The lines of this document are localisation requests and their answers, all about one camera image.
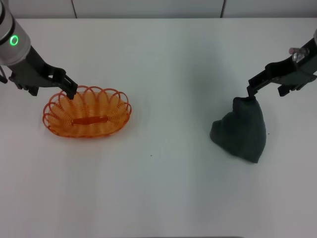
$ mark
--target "dark gray cloth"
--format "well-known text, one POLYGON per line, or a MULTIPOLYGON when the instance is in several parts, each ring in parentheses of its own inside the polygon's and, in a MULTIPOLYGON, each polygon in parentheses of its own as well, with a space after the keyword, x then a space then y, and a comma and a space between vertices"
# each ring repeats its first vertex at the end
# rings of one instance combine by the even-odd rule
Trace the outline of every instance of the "dark gray cloth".
POLYGON ((266 129, 256 98, 235 98, 233 111, 212 124, 210 138, 230 154, 257 163, 265 147, 266 129))

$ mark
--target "spiral wire loop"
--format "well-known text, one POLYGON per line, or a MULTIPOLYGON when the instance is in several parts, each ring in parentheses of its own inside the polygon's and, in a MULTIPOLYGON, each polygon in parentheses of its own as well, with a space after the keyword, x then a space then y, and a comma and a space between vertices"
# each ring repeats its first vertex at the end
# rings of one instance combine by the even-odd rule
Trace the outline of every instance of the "spiral wire loop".
POLYGON ((121 130, 132 113, 127 95, 112 88, 78 86, 73 100, 54 94, 43 109, 43 123, 58 136, 94 138, 121 130))

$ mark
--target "gray robot arm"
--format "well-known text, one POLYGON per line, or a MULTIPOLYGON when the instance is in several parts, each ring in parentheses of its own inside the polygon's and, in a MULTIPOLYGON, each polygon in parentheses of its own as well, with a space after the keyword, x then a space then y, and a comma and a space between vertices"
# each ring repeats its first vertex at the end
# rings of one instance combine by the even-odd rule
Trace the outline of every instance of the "gray robot arm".
MULTIPOLYGON (((39 87, 59 87, 69 99, 73 99, 77 84, 66 75, 64 69, 44 62, 7 4, 0 3, 0 65, 12 70, 9 79, 18 89, 27 90, 33 96, 37 96, 39 87)), ((7 83, 5 77, 0 81, 7 83)))

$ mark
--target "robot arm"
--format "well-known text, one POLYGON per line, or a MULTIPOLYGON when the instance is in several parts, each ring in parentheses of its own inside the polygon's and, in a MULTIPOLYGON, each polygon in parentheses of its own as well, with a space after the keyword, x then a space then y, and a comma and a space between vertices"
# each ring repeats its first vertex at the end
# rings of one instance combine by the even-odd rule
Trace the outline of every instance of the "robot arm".
POLYGON ((254 96, 258 90, 269 83, 277 83, 281 97, 290 90, 300 90, 307 83, 313 82, 317 76, 317 30, 314 38, 301 48, 290 48, 292 55, 288 59, 269 63, 265 70, 249 80, 248 94, 254 96))
MULTIPOLYGON (((7 5, 0 1, 0 65, 12 70, 9 79, 18 89, 37 96, 39 87, 59 87, 73 99, 77 84, 66 71, 45 63, 35 49, 26 32, 12 16, 7 5)), ((7 83, 6 78, 0 81, 7 83)))

